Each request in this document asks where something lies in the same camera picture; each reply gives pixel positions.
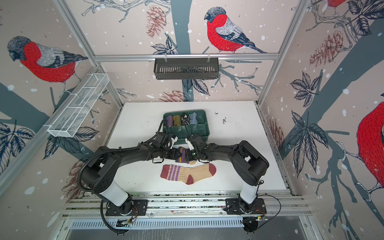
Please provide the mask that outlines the purple striped sock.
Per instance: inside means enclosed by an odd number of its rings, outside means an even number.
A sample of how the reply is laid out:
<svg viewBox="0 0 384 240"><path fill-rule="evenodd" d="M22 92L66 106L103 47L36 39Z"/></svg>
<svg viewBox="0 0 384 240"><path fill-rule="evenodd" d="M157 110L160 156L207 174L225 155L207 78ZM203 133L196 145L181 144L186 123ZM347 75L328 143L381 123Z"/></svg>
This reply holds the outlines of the purple striped sock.
<svg viewBox="0 0 384 240"><path fill-rule="evenodd" d="M178 148L179 152L181 153L181 156L175 160L176 163L184 163L184 164L189 164L189 165L195 165L196 160L191 160L188 157L188 149L185 149L184 147L179 147Z"/></svg>

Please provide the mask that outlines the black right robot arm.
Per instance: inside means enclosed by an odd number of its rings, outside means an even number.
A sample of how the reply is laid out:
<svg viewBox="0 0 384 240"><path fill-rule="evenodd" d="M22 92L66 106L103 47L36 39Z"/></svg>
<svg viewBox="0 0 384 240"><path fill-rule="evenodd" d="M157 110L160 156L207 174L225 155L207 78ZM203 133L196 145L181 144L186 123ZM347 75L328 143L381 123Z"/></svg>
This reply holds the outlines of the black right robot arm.
<svg viewBox="0 0 384 240"><path fill-rule="evenodd" d="M257 208L260 185L270 164L249 142L241 141L239 144L223 146L214 143L207 144L200 138L186 139L189 146L187 156L193 160L212 161L220 160L230 162L235 172L243 180L242 190L236 199L226 199L224 211L229 215L263 214Z"/></svg>

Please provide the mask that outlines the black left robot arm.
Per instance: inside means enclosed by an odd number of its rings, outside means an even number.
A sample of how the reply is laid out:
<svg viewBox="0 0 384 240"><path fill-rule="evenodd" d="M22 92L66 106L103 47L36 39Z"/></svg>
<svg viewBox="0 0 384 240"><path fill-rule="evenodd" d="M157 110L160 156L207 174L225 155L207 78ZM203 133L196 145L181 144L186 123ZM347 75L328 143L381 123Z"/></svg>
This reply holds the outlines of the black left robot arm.
<svg viewBox="0 0 384 240"><path fill-rule="evenodd" d="M151 140L136 147L118 149L102 146L81 167L77 185L82 191L93 193L112 205L118 215L129 215L137 208L132 195L115 181L119 168L156 158L176 160L181 156L180 150L172 148L169 141Z"/></svg>

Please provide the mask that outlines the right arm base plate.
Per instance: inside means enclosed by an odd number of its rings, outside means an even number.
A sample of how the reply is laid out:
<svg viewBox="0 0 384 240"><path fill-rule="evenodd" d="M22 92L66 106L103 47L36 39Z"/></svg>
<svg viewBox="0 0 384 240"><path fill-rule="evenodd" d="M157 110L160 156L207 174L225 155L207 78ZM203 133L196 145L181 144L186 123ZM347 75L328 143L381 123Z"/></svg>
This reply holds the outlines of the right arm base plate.
<svg viewBox="0 0 384 240"><path fill-rule="evenodd" d="M242 198L226 199L223 210L228 215L265 215L267 213L265 202L256 198L251 204L246 203Z"/></svg>

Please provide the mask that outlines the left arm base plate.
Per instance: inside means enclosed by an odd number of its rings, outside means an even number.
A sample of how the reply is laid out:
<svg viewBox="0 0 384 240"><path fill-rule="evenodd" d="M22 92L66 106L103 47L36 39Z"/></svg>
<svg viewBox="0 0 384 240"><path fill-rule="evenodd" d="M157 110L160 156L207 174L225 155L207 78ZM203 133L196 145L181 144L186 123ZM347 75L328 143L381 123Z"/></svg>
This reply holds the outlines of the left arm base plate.
<svg viewBox="0 0 384 240"><path fill-rule="evenodd" d="M148 208L148 200L130 200L122 206L117 207L114 204L108 203L106 216L120 217L120 216L145 216Z"/></svg>

